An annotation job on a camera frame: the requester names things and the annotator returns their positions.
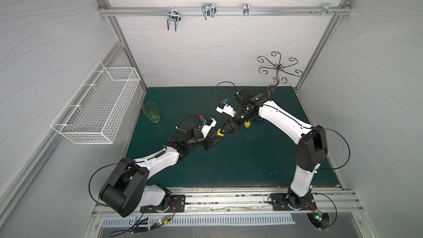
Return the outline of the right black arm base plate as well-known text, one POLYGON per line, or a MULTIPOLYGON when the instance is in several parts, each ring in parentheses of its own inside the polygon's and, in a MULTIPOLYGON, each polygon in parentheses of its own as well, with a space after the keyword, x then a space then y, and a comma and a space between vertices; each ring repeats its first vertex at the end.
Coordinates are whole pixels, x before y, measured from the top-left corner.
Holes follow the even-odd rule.
POLYGON ((271 193, 267 202, 275 211, 312 211, 313 209, 317 209, 313 195, 310 193, 304 197, 297 197, 293 193, 271 193))

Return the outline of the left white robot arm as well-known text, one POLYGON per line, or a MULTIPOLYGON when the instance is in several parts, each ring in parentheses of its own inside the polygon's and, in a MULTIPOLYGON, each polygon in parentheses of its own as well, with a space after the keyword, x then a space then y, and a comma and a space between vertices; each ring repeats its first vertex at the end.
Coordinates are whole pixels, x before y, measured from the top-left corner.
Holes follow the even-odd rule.
POLYGON ((144 158, 123 158, 116 163, 114 170, 99 192, 99 199, 121 217, 127 217, 138 206, 165 212, 171 202, 171 191, 155 184, 148 186, 148 180, 183 161, 189 150, 203 147, 208 150, 222 140, 222 136, 211 133, 216 126, 214 118, 202 120, 201 126, 183 120, 177 132, 163 149, 144 158))

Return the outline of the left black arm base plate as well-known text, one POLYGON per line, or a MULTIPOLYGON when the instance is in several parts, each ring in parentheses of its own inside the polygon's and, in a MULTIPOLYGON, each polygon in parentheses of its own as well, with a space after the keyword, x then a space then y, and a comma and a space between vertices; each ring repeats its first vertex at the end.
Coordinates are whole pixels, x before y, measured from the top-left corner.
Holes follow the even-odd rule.
POLYGON ((141 213, 182 213, 185 211, 185 195, 169 195, 158 206, 143 206, 141 213))

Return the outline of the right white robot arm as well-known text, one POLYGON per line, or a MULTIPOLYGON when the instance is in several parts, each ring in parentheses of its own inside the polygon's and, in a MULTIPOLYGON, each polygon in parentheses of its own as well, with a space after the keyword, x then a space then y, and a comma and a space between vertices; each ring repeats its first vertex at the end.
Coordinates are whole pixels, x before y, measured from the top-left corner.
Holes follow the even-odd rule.
POLYGON ((220 133, 235 132, 256 116, 284 132, 296 144, 296 169, 285 200, 292 210, 301 209, 311 194, 313 178, 328 153, 325 129, 297 119, 264 93, 252 95, 246 88, 242 88, 234 97, 239 103, 238 110, 226 100, 221 100, 216 108, 218 113, 229 115, 220 133))

